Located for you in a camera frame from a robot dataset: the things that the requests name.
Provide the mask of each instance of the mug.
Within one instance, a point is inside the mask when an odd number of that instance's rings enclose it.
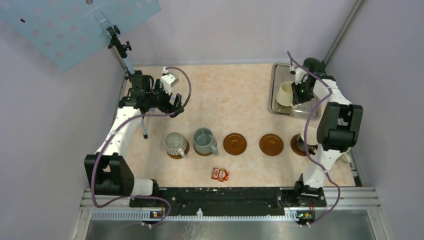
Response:
[[[304,136],[305,136],[305,128],[300,131],[299,136],[296,138],[296,147],[302,151],[306,152],[305,150],[305,142],[304,142]],[[313,148],[316,149],[318,147],[318,140],[317,140],[317,129],[315,127],[309,126],[307,128],[307,150],[308,152],[313,152]]]
[[[202,127],[194,133],[194,150],[202,156],[218,155],[217,140],[211,130]]]
[[[172,156],[186,157],[185,151],[189,142],[178,132],[171,132],[165,137],[166,152]]]
[[[296,108],[298,105],[293,105],[292,83],[292,81],[285,81],[281,83],[275,100],[282,106]]]

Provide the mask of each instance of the white ribbed mug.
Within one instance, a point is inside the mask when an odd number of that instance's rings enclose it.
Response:
[[[166,152],[172,156],[186,157],[185,151],[189,142],[178,132],[171,132],[165,137]]]

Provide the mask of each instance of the brown coaster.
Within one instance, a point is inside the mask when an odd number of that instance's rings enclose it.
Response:
[[[224,138],[224,149],[228,154],[240,155],[248,146],[246,138],[239,133],[230,133]]]
[[[259,141],[259,147],[262,152],[268,156],[277,156],[283,151],[284,143],[281,138],[275,134],[265,134]]]
[[[190,143],[188,143],[187,142],[187,148],[185,149],[185,155],[187,155],[188,153],[189,153],[189,151],[190,151]],[[168,156],[170,156],[172,159],[182,159],[183,158],[183,156],[181,156],[181,155],[178,155],[178,156],[174,156],[174,155],[171,155],[171,154],[169,154],[169,153],[167,153],[168,154]]]
[[[293,152],[294,152],[295,154],[299,155],[299,156],[306,157],[306,152],[301,151],[301,150],[298,148],[298,146],[296,146],[297,141],[298,141],[298,140],[297,140],[298,136],[299,136],[299,134],[296,134],[296,135],[294,135],[294,136],[291,138],[291,141],[290,141],[290,147],[291,147],[291,150],[293,150]]]
[[[208,154],[203,154],[203,153],[198,152],[198,151],[196,150],[196,148],[195,148],[195,147],[193,147],[193,149],[194,149],[194,151],[195,151],[197,154],[199,154],[200,156],[203,156],[203,157],[206,157],[206,156],[212,155],[212,152],[209,152]]]

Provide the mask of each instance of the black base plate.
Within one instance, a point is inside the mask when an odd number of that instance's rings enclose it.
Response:
[[[326,207],[326,199],[316,199],[312,197],[301,197],[294,190],[282,190],[282,197],[280,204],[286,208],[290,207],[309,207],[311,202],[315,207]]]
[[[167,187],[155,190],[153,196],[171,204],[170,216],[195,216],[199,209],[204,216],[285,214],[278,201],[278,197],[282,197],[279,187]],[[131,208],[161,208],[163,204],[159,200],[138,198],[129,202]]]

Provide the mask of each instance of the metal pole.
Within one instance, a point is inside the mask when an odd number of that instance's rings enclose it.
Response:
[[[145,125],[145,118],[143,117],[143,119],[141,120],[141,128],[143,129],[143,136],[144,136],[144,139],[147,139],[148,138],[148,135],[147,135],[147,129],[146,129],[146,125]]]
[[[328,51],[327,55],[324,58],[324,64],[325,65],[327,65],[330,62],[334,52],[336,51],[337,47],[340,44],[340,41],[343,39],[343,37],[346,34],[346,31],[351,26],[351,23],[353,22],[353,20],[355,19],[356,15],[359,12],[359,9],[363,5],[363,3],[365,3],[366,1],[367,0],[357,0],[356,1],[355,5],[353,6],[352,10],[349,13],[349,16],[347,17],[346,21],[344,22],[343,26],[341,27],[340,32],[338,33],[333,44],[331,45],[330,50]]]

